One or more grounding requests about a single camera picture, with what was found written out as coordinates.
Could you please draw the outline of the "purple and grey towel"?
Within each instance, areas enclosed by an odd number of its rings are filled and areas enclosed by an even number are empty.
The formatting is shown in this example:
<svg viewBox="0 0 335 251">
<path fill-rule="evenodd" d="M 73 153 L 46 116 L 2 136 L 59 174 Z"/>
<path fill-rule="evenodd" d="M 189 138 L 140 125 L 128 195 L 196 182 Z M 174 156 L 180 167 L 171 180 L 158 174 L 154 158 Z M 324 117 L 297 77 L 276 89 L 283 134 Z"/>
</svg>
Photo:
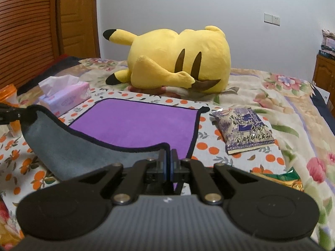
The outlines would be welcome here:
<svg viewBox="0 0 335 251">
<path fill-rule="evenodd" d="M 200 117 L 209 108 L 197 109 L 122 99 L 103 99 L 69 125 L 47 108 L 35 111 L 34 122 L 22 122 L 23 136 L 42 163 L 60 181 L 101 169 L 113 163 L 131 167 L 138 160 L 165 151 L 165 160 L 176 149 L 191 157 L 198 137 Z"/>
</svg>

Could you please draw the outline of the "wooden room door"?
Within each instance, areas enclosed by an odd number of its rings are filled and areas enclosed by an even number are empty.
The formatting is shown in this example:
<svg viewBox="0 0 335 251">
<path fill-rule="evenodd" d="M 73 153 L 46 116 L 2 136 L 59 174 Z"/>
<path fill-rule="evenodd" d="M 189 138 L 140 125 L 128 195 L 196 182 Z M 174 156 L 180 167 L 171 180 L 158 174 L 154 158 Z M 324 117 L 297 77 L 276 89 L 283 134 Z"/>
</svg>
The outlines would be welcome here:
<svg viewBox="0 0 335 251">
<path fill-rule="evenodd" d="M 62 52 L 79 58 L 100 56 L 97 0 L 58 0 Z"/>
</svg>

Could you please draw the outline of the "orange lidded plastic bottle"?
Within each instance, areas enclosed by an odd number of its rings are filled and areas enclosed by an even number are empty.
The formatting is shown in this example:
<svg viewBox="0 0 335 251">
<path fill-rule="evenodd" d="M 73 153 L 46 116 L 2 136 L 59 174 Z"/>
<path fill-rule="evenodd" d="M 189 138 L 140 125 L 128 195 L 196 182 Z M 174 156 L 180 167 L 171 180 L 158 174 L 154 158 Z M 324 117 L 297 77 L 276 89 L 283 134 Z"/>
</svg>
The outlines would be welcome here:
<svg viewBox="0 0 335 251">
<path fill-rule="evenodd" d="M 17 99 L 17 89 L 15 85 L 10 84 L 1 88 L 0 101 L 2 104 L 6 104 L 11 107 L 19 107 L 19 102 Z M 22 135 L 21 124 L 18 120 L 9 123 L 8 128 L 14 138 L 18 138 Z"/>
</svg>

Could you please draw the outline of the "pink tissue box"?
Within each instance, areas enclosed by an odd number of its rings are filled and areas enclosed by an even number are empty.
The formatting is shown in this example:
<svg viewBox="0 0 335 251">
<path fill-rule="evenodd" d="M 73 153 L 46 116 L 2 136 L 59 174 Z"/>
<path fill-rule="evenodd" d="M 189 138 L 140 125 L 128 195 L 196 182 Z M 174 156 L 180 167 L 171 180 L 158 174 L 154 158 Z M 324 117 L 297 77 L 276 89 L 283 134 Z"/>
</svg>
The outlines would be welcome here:
<svg viewBox="0 0 335 251">
<path fill-rule="evenodd" d="M 39 82 L 39 87 L 43 92 L 39 104 L 57 117 L 91 98 L 90 85 L 72 75 L 48 77 Z"/>
</svg>

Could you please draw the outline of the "orange print white cloth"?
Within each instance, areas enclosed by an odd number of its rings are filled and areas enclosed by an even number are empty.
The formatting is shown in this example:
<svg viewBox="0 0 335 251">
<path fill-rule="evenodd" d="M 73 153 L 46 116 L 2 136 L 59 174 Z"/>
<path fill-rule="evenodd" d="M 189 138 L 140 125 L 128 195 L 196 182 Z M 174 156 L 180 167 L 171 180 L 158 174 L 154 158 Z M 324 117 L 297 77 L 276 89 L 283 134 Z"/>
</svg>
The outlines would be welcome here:
<svg viewBox="0 0 335 251">
<path fill-rule="evenodd" d="M 192 133 L 197 133 L 191 157 L 205 166 L 217 162 L 247 172 L 283 174 L 285 160 L 278 145 L 228 155 L 222 135 L 210 112 L 195 123 L 192 116 L 202 103 L 133 92 L 92 90 L 91 98 L 61 116 L 60 120 L 100 141 L 122 147 L 168 143 L 186 156 Z M 14 210 L 27 194 L 56 183 L 23 137 L 1 127 L 1 198 Z"/>
</svg>

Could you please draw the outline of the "purple snack bag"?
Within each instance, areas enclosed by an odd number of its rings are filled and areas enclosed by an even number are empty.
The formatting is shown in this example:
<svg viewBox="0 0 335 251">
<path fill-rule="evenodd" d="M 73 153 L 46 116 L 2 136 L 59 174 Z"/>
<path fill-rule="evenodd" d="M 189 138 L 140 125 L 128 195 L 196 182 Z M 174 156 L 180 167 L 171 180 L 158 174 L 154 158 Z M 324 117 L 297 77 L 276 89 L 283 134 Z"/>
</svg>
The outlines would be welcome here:
<svg viewBox="0 0 335 251">
<path fill-rule="evenodd" d="M 275 144 L 271 129 L 252 108 L 221 108 L 212 111 L 212 116 L 223 136 L 229 155 Z"/>
</svg>

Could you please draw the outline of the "wooden louvered wardrobe door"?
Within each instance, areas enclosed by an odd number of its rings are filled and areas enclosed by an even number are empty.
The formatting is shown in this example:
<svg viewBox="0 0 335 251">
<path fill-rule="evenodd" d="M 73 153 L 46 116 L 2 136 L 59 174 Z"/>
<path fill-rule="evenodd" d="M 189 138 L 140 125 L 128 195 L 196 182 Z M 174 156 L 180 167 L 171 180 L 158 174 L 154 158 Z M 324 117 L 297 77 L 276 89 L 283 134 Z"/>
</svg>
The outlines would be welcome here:
<svg viewBox="0 0 335 251">
<path fill-rule="evenodd" d="M 1 87 L 21 87 L 62 53 L 59 0 L 1 0 Z"/>
</svg>

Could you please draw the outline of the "green yellow snack bag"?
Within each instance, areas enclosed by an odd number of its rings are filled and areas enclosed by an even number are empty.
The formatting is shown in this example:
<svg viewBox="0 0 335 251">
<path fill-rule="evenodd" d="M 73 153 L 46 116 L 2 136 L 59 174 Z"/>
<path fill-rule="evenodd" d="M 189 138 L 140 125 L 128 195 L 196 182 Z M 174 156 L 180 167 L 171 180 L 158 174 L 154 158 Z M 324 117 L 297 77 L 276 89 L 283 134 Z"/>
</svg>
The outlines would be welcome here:
<svg viewBox="0 0 335 251">
<path fill-rule="evenodd" d="M 284 174 L 274 174 L 269 169 L 261 169 L 255 167 L 252 170 L 250 170 L 250 173 L 255 174 L 261 178 L 270 180 L 272 182 L 288 186 L 289 188 L 293 188 L 301 192 L 304 192 L 304 187 L 301 178 L 298 175 L 298 173 L 294 170 L 294 168 L 291 168 L 288 172 Z"/>
</svg>

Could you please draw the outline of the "yellow Pikachu plush toy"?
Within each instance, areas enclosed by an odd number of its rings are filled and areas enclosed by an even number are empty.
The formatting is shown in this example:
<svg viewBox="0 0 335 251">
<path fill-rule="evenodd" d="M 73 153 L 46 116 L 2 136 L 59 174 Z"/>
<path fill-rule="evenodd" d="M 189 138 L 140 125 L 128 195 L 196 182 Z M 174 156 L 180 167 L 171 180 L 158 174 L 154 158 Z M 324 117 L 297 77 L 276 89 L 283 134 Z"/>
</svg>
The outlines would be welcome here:
<svg viewBox="0 0 335 251">
<path fill-rule="evenodd" d="M 106 40 L 130 47 L 127 68 L 111 74 L 107 85 L 130 83 L 138 89 L 179 87 L 220 93 L 228 85 L 231 53 L 225 33 L 216 26 L 156 29 L 135 35 L 122 29 L 103 32 Z"/>
</svg>

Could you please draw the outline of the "floral bed blanket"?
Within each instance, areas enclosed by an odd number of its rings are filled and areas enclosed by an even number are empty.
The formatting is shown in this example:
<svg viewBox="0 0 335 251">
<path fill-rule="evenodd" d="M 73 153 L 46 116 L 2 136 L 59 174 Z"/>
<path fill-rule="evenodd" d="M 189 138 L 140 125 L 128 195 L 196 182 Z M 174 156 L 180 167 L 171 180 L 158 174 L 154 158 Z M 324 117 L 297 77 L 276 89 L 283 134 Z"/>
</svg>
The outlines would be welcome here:
<svg viewBox="0 0 335 251">
<path fill-rule="evenodd" d="M 126 84 L 105 84 L 107 77 L 126 66 L 124 61 L 66 57 L 47 68 L 43 77 L 69 74 L 89 83 L 91 91 L 164 96 L 200 102 L 212 109 L 252 108 L 273 128 L 286 172 L 294 168 L 306 192 L 319 206 L 320 218 L 313 239 L 326 250 L 334 248 L 334 134 L 311 100 L 313 91 L 308 81 L 259 70 L 233 69 L 225 91 L 205 96 L 175 88 L 142 92 Z"/>
</svg>

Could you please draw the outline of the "dark blue bed sheet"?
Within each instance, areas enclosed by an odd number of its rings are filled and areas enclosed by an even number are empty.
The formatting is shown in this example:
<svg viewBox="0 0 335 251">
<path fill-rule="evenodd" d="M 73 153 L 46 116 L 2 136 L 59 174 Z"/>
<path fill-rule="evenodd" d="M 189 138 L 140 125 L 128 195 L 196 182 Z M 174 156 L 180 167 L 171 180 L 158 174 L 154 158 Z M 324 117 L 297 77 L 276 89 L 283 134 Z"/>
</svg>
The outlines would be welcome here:
<svg viewBox="0 0 335 251">
<path fill-rule="evenodd" d="M 317 99 L 317 97 L 313 93 L 312 93 L 312 96 L 311 96 L 311 100 L 312 100 L 314 106 L 317 108 L 319 114 L 326 121 L 330 130 L 334 134 L 335 119 L 334 119 L 334 115 L 332 115 L 332 112 L 330 110 L 330 107 L 332 107 L 331 101 L 329 100 L 328 104 L 325 105 L 323 100 L 322 99 L 320 99 L 320 100 Z"/>
</svg>

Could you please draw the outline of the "white paper sheet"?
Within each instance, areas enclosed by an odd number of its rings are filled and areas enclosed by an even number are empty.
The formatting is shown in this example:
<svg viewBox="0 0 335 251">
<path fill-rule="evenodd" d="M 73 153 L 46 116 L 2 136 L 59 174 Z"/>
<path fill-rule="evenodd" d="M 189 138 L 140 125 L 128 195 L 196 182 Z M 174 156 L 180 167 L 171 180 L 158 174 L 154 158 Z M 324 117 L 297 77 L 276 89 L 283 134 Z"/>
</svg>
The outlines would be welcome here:
<svg viewBox="0 0 335 251">
<path fill-rule="evenodd" d="M 330 92 L 317 87 L 317 86 L 313 86 L 313 94 L 317 97 L 317 99 L 322 99 L 323 102 L 325 103 L 325 105 L 328 104 L 329 101 L 329 97 L 330 97 Z"/>
</svg>

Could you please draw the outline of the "wooden sideboard cabinet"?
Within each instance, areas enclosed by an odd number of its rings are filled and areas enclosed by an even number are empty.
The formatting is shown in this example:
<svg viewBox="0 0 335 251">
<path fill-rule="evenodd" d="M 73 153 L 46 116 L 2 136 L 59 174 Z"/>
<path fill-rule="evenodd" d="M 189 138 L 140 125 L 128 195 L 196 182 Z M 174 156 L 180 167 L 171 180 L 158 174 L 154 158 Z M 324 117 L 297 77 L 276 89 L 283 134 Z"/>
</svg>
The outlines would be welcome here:
<svg viewBox="0 0 335 251">
<path fill-rule="evenodd" d="M 330 99 L 334 98 L 334 71 L 334 60 L 319 54 L 316 56 L 316 64 L 312 80 L 317 87 L 330 93 Z"/>
</svg>

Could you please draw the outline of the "stack of folded papers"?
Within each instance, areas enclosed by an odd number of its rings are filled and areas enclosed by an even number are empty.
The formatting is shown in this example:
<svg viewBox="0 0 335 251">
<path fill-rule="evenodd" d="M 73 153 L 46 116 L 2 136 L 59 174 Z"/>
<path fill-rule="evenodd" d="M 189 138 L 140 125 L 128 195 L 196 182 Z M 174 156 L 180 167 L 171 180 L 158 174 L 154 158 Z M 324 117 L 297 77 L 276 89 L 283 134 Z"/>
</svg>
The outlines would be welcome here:
<svg viewBox="0 0 335 251">
<path fill-rule="evenodd" d="M 335 60 L 335 34 L 334 32 L 330 32 L 330 30 L 322 29 L 322 43 L 321 49 L 318 51 L 318 54 Z"/>
</svg>

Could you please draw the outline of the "white wall switch socket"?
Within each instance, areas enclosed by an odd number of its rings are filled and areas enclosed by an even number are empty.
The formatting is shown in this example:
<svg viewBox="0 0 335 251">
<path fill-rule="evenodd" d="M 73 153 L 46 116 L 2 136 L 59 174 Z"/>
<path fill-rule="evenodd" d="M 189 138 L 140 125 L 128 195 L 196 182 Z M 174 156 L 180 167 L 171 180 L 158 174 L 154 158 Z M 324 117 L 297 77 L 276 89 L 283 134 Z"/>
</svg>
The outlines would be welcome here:
<svg viewBox="0 0 335 251">
<path fill-rule="evenodd" d="M 273 24 L 275 26 L 280 26 L 281 25 L 281 20 L 280 17 L 264 13 L 263 20 L 265 23 L 268 24 Z"/>
</svg>

